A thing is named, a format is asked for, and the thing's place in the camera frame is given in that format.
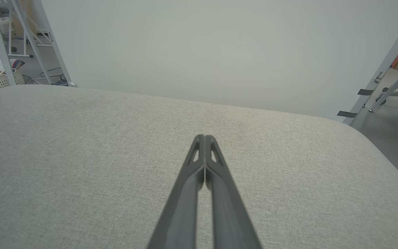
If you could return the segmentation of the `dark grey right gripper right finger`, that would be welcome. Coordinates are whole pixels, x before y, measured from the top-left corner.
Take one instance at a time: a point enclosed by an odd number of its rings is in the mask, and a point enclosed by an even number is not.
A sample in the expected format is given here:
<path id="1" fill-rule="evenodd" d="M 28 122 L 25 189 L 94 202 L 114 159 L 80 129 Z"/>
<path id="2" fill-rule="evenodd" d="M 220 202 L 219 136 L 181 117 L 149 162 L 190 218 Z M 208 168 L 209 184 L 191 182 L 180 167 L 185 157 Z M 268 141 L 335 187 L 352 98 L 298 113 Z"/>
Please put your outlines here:
<path id="1" fill-rule="evenodd" d="M 261 243 L 215 137 L 204 137 L 215 249 L 261 249 Z"/>

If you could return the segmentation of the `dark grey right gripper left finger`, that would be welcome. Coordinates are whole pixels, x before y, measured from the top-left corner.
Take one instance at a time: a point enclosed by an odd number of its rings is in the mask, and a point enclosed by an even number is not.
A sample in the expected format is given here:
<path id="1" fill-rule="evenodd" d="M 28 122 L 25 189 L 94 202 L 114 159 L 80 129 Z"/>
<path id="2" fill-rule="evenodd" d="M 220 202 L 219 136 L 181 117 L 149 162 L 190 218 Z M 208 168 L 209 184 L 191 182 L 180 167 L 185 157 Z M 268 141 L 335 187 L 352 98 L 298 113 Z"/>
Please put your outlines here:
<path id="1" fill-rule="evenodd" d="M 194 137 L 172 191 L 149 240 L 148 249 L 195 249 L 198 192 L 204 183 L 205 136 Z"/>

